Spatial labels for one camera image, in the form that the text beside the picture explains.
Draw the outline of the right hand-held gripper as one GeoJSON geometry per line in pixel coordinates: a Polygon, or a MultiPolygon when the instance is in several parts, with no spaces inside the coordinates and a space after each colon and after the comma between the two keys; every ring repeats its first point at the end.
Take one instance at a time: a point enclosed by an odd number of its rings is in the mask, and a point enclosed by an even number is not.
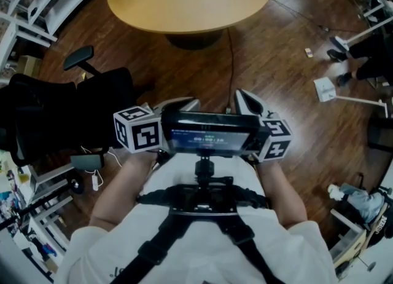
{"type": "MultiPolygon", "coordinates": [[[[235,92],[237,114],[245,114],[247,105],[250,112],[261,116],[265,111],[264,104],[260,97],[251,92],[235,92]]],[[[292,141],[292,131],[285,120],[249,118],[245,127],[251,132],[245,150],[245,160],[249,164],[282,159],[285,156],[292,141]]]]}

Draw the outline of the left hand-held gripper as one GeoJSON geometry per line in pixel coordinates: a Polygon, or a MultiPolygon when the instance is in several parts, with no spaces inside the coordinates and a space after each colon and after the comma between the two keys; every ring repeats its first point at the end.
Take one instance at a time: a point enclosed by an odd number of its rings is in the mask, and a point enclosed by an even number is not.
{"type": "Polygon", "coordinates": [[[162,112],[198,112],[200,106],[200,100],[195,97],[180,97],[163,101],[153,108],[144,103],[115,112],[113,148],[124,148],[132,154],[156,150],[166,152],[168,145],[161,126],[162,112]]]}

